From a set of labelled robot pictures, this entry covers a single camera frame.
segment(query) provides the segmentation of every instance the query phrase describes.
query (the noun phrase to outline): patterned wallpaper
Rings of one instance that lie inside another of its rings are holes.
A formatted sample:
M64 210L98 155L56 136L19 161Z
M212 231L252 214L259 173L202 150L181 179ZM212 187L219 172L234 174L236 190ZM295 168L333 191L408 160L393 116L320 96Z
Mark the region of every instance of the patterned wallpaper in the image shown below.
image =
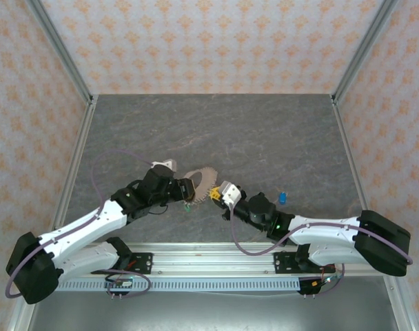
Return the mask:
M44 0L94 94L332 93L382 0Z
M412 233L419 313L419 0L398 3L340 111L370 207Z
M6 263L19 236L48 230L83 110L25 1L0 0L0 330Z

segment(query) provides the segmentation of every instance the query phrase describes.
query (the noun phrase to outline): wire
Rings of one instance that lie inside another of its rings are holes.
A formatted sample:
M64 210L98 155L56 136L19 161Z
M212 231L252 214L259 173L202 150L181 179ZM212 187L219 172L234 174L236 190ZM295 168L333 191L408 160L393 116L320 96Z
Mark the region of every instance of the wire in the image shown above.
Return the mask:
M342 264L341 265L341 274L340 274L340 276L338 277L338 279L337 279L337 281L335 282L335 284L331 287L331 288L328 288L327 290L325 290L324 292L320 292L320 293L318 293L318 294L313 294L313 295L315 295L316 297L318 296L318 295L323 295L323 294L325 294L325 293L328 293L328 292L330 292L330 291L332 291L333 289L336 289L337 288L337 286L338 286L338 284L341 282L341 279L343 278L345 276L345 265L344 264ZM300 280L301 281L308 281L308 280L311 280L311 279L317 279L318 277L304 277L304 278L300 278Z
M168 205L165 206L165 210L163 212L148 212L148 214L151 214L151 215L162 215L162 214L165 214L167 212L167 210L168 210Z
M321 281L323 281L323 276L325 275L325 270L326 270L326 267L331 267L331 268L333 268L333 269L336 271L336 269L335 269L335 265L334 265L334 264L324 265L324 266L323 266L323 270L322 270L322 272L321 272Z
M94 167L95 165L99 162L100 159L102 159L105 155L109 155L112 153L122 153L122 154L127 154L130 155L132 157L135 157L136 159L138 159L139 161L142 161L143 163L148 164L149 166L152 165L151 162L147 161L145 158L143 158L141 155L139 154L134 154L133 152L129 152L127 150L117 150L117 149L113 149L113 150L108 150L107 152L104 152L102 154L100 154L99 156L96 157L95 160L93 160L92 163L92 167L90 168L90 180L92 182L93 188L96 192L96 195L98 196L99 200L100 200L100 205L99 208L96 211L96 214L92 216L92 218L90 218L88 221L86 221L85 223L82 223L81 225L78 225L77 227L67 231L66 233L60 234L58 236L55 236L55 238L46 241L45 243L42 243L40 246L38 246L37 248L35 248L33 251L31 251L19 264L18 266L14 269L14 271L12 272L12 274L10 275L9 279L8 279L8 283L6 285L6 289L5 289L5 295L7 298L9 299L13 299L13 298L18 298L21 296L21 293L10 293L10 289L12 288L12 284L14 283L15 277L18 275L19 271L24 267L24 265L30 261L38 252L40 252L41 250L43 250L44 248L46 248L47 246L49 246L50 244L57 242L59 239L62 239L66 236L69 236L73 233L75 233L76 231L79 231L81 229L84 229L87 225L90 225L95 219L98 218L98 216L102 213L103 209L104 209L104 205L105 205L105 199L104 196L102 195L101 191L99 190L98 185L96 184L95 180L94 180Z
M280 294L254 294L254 292L247 293L232 293L232 292L201 292L201 291L185 291L185 293L196 293L196 294L213 294L218 296L226 297L251 297L257 299L266 299L266 298L280 298L280 297L299 297L297 292L280 293Z
M133 260L133 261L131 261L123 270L128 270L128 269L130 269L131 267L132 267L132 265L134 265L136 262L137 262L138 260ZM113 277L113 276L116 276L117 275L117 273L115 273L115 272L109 272L108 273L109 275L107 275L106 277L105 277L105 281L113 281L114 279L110 279L110 277Z
M152 287L152 281L150 281L150 279L145 276L144 274L140 274L138 272L133 272L133 271L126 271L126 270L117 270L117 269L107 269L107 270L101 270L102 272L116 272L121 274L133 274L134 276L138 276L141 278L144 278L147 281L147 287L146 289L139 291L139 292L135 292L133 294L126 294L124 296L120 296L121 299L128 299L128 298L132 298L132 297L137 297L139 295L145 294L148 292L148 290ZM111 297L114 297L114 295L110 292L110 288L113 286L113 284L115 284L118 281L119 277L117 279L115 279L113 282L109 283L107 285L107 294L110 295Z
M329 227L333 227L333 228L349 228L349 229L352 229L352 230L357 230L359 232L365 233L369 237L373 237L376 240L380 241L381 243L389 246L391 249L395 250L399 255L401 255L402 257L404 257L407 260L408 265L413 264L413 259L406 252L401 250L398 246L394 245L390 241L382 238L380 235L376 234L375 232L368 231L364 228L360 228L359 226L348 225L348 224L336 224L336 223L330 223L330 222L315 222L315 223L306 223L306 224L299 225L296 228L290 230L275 245L267 248L266 250L263 250L261 252L248 252L242 246L240 246L240 243L237 240L236 226L235 226L235 222L234 222L234 206L232 205L232 203L229 204L229 211L230 211L230 219L231 219L231 233L232 233L232 238L234 240L234 243L236 244L236 247L242 253L244 253L246 255L249 255L249 256L252 256L252 257L256 257L258 255L264 255L264 254L267 254L267 253L271 252L272 250L275 250L285 240L287 240L291 235L293 235L295 232L297 232L301 229L309 228L309 227L313 227L313 226L329 226Z
M116 276L118 275L118 278L116 279L111 279L110 277ZM116 283L120 278L122 277L122 274L109 274L106 276L105 281L111 282L111 283Z

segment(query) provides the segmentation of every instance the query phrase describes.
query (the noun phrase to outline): gray table surface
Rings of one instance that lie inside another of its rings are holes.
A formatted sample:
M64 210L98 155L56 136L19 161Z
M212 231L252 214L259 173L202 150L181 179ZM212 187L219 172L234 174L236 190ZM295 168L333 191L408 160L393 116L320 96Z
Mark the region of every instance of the gray table surface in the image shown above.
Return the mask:
M264 192L278 208L306 217L356 216L361 207L336 118L325 94L101 95L96 105L65 223L98 206L90 183L92 160L125 149L150 161L175 159L177 177L205 166L240 185L251 197ZM148 167L110 154L95 167L106 197ZM229 223L211 201L186 212L181 203L109 233L126 242L226 242ZM239 224L241 241L265 235Z

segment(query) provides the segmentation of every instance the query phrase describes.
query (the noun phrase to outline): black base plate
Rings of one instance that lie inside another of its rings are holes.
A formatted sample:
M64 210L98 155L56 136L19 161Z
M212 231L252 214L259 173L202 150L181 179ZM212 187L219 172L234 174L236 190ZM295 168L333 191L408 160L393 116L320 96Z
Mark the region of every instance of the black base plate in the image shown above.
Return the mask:
M153 253L133 253L130 259L132 266L126 270L139 272L140 274L151 274L153 265Z
M300 269L298 262L295 261L295 252L277 252L274 253L274 268L276 274L304 274L306 273L304 270ZM325 274L333 274L335 273L335 267L317 267L314 266L309 273L316 274L322 273L323 268Z

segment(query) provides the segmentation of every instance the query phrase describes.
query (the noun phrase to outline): small blue block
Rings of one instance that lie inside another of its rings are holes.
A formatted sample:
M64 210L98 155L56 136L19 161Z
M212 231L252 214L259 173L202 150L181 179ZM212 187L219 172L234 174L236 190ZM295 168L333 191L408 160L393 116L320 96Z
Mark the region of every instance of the small blue block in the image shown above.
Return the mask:
M281 192L280 196L278 197L278 202L281 205L284 205L286 203L286 198L287 198L287 193L286 192Z

